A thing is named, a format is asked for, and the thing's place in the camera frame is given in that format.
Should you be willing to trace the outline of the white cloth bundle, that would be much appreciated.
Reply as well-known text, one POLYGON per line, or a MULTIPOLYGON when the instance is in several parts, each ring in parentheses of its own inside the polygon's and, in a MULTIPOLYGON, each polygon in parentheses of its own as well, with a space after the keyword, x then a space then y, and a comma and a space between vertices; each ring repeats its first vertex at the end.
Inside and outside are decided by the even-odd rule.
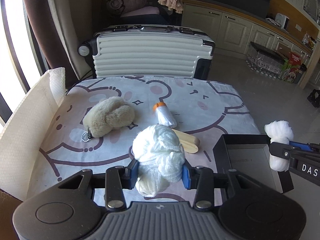
MULTIPOLYGON (((278 142, 288 145, 293 140, 293 131, 289 123, 285 120, 273 121, 264 127, 266 135, 271 139, 271 143, 278 142)), ((286 172, 289 169, 289 161, 270 154, 270 168, 276 172, 286 172)))

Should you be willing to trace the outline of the beige masking tape roll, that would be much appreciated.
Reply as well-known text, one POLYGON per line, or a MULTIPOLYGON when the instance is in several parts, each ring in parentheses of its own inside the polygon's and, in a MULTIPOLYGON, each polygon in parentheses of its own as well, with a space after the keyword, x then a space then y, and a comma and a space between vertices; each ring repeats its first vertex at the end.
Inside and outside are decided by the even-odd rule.
POLYGON ((172 130, 178 136, 185 152, 195 154, 199 151, 200 140, 197 137, 175 129, 172 130))

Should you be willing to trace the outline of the cream white yarn ball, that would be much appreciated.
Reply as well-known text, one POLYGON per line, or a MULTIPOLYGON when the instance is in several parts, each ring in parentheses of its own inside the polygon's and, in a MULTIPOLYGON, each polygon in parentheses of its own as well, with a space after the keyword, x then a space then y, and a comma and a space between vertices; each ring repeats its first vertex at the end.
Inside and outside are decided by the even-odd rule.
POLYGON ((139 162, 136 189, 155 197, 182 179, 185 153, 178 136, 164 125, 152 125, 137 134, 132 153, 139 162))

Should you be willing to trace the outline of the beige plush toy keychain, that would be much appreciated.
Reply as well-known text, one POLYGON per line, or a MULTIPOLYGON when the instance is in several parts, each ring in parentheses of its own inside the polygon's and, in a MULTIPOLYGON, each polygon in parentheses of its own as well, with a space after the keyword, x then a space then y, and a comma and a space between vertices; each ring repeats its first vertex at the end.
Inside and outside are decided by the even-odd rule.
POLYGON ((84 133, 83 142, 92 138, 100 138, 112 130, 120 129, 132 124, 135 110, 119 96, 113 96, 100 101, 84 116, 82 123, 84 133))

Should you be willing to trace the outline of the white roll with orange cap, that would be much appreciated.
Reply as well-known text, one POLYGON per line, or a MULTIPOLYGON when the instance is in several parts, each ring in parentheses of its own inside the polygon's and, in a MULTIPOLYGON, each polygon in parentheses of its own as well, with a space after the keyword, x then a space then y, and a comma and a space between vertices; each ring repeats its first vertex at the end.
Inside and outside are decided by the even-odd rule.
POLYGON ((158 102, 153 106, 153 111, 160 125, 169 128, 177 127, 177 122, 164 102, 158 102))

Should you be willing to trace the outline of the black open box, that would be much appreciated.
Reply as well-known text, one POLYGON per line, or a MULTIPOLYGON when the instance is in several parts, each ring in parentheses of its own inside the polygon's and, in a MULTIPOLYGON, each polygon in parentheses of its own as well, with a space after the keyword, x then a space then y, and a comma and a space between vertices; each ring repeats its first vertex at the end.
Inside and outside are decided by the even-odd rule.
POLYGON ((294 189, 288 171, 276 172, 269 166, 270 138, 257 134, 223 134, 213 148, 218 173, 236 169, 280 192, 294 189))

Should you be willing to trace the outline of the bear print bed sheet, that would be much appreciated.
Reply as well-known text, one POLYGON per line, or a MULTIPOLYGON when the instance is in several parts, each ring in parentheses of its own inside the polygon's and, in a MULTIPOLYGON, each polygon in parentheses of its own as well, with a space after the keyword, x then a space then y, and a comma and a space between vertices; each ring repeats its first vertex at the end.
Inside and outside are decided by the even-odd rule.
POLYGON ((53 116, 35 160, 27 196, 33 197, 84 168, 103 173, 116 165, 128 165, 137 150, 169 133, 153 111, 157 103, 167 105, 179 131, 199 139, 199 151, 185 154, 193 166, 216 169, 213 148, 222 135, 259 132, 240 95, 224 83, 157 76, 82 81, 53 116), (112 96, 121 97, 134 109, 133 123, 102 138, 88 139, 85 115, 112 96))

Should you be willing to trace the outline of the red green snack carton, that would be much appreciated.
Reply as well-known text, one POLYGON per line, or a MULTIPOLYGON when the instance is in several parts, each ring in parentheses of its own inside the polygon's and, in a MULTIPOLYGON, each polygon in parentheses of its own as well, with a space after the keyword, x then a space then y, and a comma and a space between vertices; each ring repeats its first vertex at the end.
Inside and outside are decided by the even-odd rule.
POLYGON ((285 63, 282 67, 281 79, 288 83, 293 83, 300 69, 300 65, 301 65, 300 55, 290 52, 289 58, 285 60, 285 63))

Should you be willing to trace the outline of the black trash bin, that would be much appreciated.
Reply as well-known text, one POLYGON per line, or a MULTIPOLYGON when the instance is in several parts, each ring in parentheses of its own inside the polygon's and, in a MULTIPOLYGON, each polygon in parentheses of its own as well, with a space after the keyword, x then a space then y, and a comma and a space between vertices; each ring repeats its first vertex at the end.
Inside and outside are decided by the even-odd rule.
POLYGON ((299 67, 299 70, 296 74, 296 78, 294 80, 294 84, 299 84, 301 78, 303 77, 303 75, 305 74, 305 72, 307 71, 307 66, 305 64, 301 64, 299 67))

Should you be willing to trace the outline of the pack of water bottles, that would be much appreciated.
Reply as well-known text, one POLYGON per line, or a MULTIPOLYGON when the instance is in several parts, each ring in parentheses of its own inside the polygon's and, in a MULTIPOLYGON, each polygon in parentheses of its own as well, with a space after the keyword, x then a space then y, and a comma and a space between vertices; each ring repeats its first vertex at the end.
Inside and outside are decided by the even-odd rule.
POLYGON ((247 49, 246 62, 251 70, 279 79, 285 60, 271 49, 251 41, 247 49))

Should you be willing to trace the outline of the cream cabinet row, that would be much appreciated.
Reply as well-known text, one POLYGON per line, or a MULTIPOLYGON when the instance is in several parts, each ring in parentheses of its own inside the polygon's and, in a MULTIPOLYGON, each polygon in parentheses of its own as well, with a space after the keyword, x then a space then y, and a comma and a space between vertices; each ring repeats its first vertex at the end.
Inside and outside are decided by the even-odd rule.
POLYGON ((308 64, 312 50, 280 27, 246 12, 203 0, 182 0, 182 25, 200 29, 215 43, 217 53, 242 58, 250 42, 276 50, 281 45, 308 64))

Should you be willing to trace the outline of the white appliance on counter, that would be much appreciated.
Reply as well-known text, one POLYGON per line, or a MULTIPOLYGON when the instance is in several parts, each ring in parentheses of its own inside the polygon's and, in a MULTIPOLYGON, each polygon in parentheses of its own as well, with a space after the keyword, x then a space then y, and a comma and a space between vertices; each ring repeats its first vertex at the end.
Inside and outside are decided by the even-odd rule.
POLYGON ((281 13, 277 13, 275 16, 275 21, 280 25, 281 29, 287 30, 290 19, 281 13))

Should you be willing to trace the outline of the white ribbed suitcase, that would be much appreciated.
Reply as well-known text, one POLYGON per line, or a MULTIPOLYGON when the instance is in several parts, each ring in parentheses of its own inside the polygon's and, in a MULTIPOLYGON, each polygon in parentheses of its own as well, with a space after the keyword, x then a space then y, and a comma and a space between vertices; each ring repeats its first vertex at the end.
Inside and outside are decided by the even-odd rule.
POLYGON ((82 42, 78 53, 97 78, 156 75, 205 80, 215 42, 199 29, 172 25, 114 25, 82 42))

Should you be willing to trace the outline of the brown curtain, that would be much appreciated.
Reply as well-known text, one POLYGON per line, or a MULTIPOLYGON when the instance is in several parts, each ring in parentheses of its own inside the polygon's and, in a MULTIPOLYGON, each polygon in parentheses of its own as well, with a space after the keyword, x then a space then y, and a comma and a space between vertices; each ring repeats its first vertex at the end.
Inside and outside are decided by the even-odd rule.
POLYGON ((24 0, 29 21, 38 44, 51 69, 63 67, 66 87, 74 85, 78 78, 57 33, 48 0, 24 0))

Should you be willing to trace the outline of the pink bag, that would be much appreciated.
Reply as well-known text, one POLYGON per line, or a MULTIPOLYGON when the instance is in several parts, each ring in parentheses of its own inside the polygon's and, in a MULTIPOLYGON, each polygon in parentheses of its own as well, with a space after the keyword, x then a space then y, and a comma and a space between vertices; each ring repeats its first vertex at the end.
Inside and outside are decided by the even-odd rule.
POLYGON ((147 0, 105 0, 105 8, 120 17, 160 14, 158 7, 147 5, 147 0))

